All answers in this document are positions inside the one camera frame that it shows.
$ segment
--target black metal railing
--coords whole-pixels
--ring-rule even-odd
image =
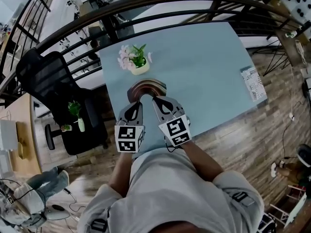
[[[13,22],[10,34],[7,36],[8,39],[5,40],[4,46],[2,46],[0,52],[2,83],[7,84],[5,90],[8,88],[9,81],[12,81],[12,79],[8,79],[8,77],[11,73],[15,72],[16,59],[19,59],[27,50],[39,43],[45,16],[47,12],[51,12],[49,8],[51,2],[52,0],[28,0],[17,19]],[[10,42],[16,43],[16,47],[13,52],[9,53]],[[17,52],[18,46],[20,46],[21,52]],[[4,69],[6,69],[6,72],[9,72],[7,77],[3,75]],[[16,96],[12,96],[10,99],[10,93],[13,94],[12,89],[6,90],[5,94],[7,94],[7,96],[3,96],[2,93],[0,98],[15,100]]]
[[[302,24],[294,19],[293,17],[286,15],[276,8],[266,5],[264,3],[258,2],[258,0],[210,0],[212,2],[212,6],[209,9],[200,9],[200,10],[186,10],[186,11],[177,11],[177,12],[170,12],[170,13],[163,13],[159,15],[149,16],[149,17],[143,17],[139,19],[135,19],[128,22],[123,22],[118,25],[114,25],[111,21],[111,17],[125,12],[130,11],[142,6],[149,6],[154,5],[158,3],[166,3],[166,2],[174,2],[174,1],[190,1],[190,0],[122,0],[118,2],[114,2],[110,5],[107,5],[103,8],[100,8],[98,10],[92,11],[73,22],[65,25],[63,28],[59,29],[58,31],[51,34],[49,37],[47,37],[45,40],[40,42],[35,46],[37,51],[39,53],[43,53],[44,51],[48,50],[55,44],[59,44],[59,42],[64,39],[65,37],[71,35],[72,33],[75,33],[78,30],[83,29],[84,27],[87,27],[88,25],[96,22],[101,21],[104,25],[104,30],[88,36],[81,41],[73,44],[72,46],[69,46],[65,50],[63,50],[61,53],[63,55],[68,54],[70,51],[82,46],[83,44],[88,43],[89,41],[93,39],[97,39],[101,36],[108,35],[109,36],[109,42],[98,46],[94,49],[91,49],[89,51],[86,51],[79,56],[74,57],[73,59],[69,60],[67,62],[68,66],[76,63],[77,61],[81,61],[82,59],[88,57],[90,54],[96,53],[97,51],[104,49],[108,46],[111,46],[115,43],[124,41],[126,39],[130,39],[139,35],[168,29],[168,28],[174,28],[179,27],[183,25],[189,25],[189,24],[198,24],[198,23],[213,23],[213,22],[240,22],[244,25],[262,25],[262,26],[269,26],[269,29],[267,29],[265,32],[265,36],[270,37],[271,35],[274,35],[275,30],[284,30],[287,31],[289,28],[291,30],[298,30]],[[221,14],[231,14],[233,17],[226,18],[225,20],[215,20],[215,17]],[[150,20],[155,20],[159,18],[165,18],[165,17],[174,17],[174,16],[180,16],[180,15],[204,15],[203,20],[196,20],[196,21],[183,21],[181,23],[177,23],[174,25],[168,25],[163,27],[158,27],[154,29],[145,30],[143,32],[139,33],[128,33],[127,35],[120,34],[120,30],[122,29],[128,29],[132,27],[133,25],[147,22]],[[251,31],[251,28],[245,27],[245,28],[237,28],[235,30],[241,30],[247,34],[248,31]],[[81,70],[86,70],[87,67],[99,63],[100,59],[94,60],[91,62],[86,63],[83,66],[80,66],[74,70],[71,71],[72,74],[76,74],[77,72]],[[79,77],[75,77],[76,80],[81,79],[82,77],[85,77],[91,73],[94,73],[96,71],[99,71],[101,68],[97,67],[93,70],[86,71],[85,73],[81,74]],[[11,80],[14,80],[16,78],[14,73],[11,73],[10,77],[8,77],[7,81],[10,82]],[[5,91],[7,87],[7,83],[1,83],[0,84],[0,94]],[[18,85],[14,89],[13,95],[16,95],[18,92],[21,92],[20,85]]]

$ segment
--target blue jeans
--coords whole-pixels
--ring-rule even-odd
[[[58,174],[56,167],[42,174],[34,175],[26,183],[36,190],[43,202],[69,185],[67,175],[63,172]]]

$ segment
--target blue table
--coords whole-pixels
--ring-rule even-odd
[[[150,70],[134,76],[120,68],[122,45],[147,44]],[[191,135],[203,133],[256,106],[240,69],[253,62],[226,22],[181,26],[141,35],[100,51],[104,81],[115,116],[129,104],[127,90],[141,79],[154,78],[167,86],[167,96],[179,101],[191,120]],[[145,140],[140,151],[164,147],[164,135],[149,95],[142,96]]]

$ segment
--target flower pot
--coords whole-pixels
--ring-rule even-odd
[[[140,74],[143,74],[149,70],[149,62],[148,62],[147,58],[145,58],[145,60],[146,60],[146,64],[144,64],[142,67],[137,67],[137,68],[131,70],[131,72],[134,75],[140,75]]]
[[[80,129],[81,132],[84,132],[86,130],[82,118],[78,118],[78,126],[79,126],[79,129]]]

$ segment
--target desk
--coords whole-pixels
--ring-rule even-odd
[[[11,120],[17,122],[18,140],[23,140],[25,159],[22,160],[17,150],[10,152],[12,170],[20,174],[38,174],[50,170],[55,166],[75,160],[76,155],[67,154],[65,147],[62,148],[61,138],[57,142],[57,151],[49,151],[45,142],[43,127],[47,119],[35,117],[33,98],[28,94],[13,102],[10,106],[0,112],[0,117],[6,117],[7,112],[11,113]]]
[[[122,45],[142,46],[153,52],[150,70],[140,76],[118,64]],[[256,106],[240,69],[254,65],[236,33],[226,22],[186,25],[131,38],[99,51],[104,82],[115,116],[129,104],[127,90],[141,79],[157,79],[167,86],[167,96],[179,101],[196,136]],[[163,147],[164,136],[152,106],[142,96],[145,140],[141,150]]]

